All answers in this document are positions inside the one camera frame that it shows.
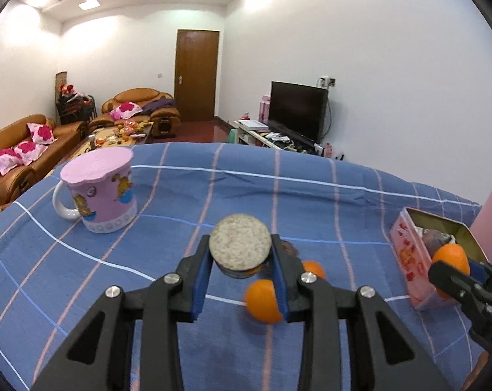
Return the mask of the person's right hand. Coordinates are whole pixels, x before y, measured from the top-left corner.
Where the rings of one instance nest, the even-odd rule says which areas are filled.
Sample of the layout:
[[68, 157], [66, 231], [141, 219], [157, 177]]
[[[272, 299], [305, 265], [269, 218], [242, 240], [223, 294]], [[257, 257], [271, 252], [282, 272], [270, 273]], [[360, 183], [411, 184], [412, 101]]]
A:
[[486, 366], [488, 359], [489, 359], [489, 354], [486, 351], [484, 351], [479, 356], [478, 362], [476, 363], [473, 370], [467, 376], [465, 382], [462, 385], [461, 391], [466, 391], [470, 387], [470, 385], [475, 381], [475, 379], [478, 377], [478, 375], [481, 373], [481, 371]]

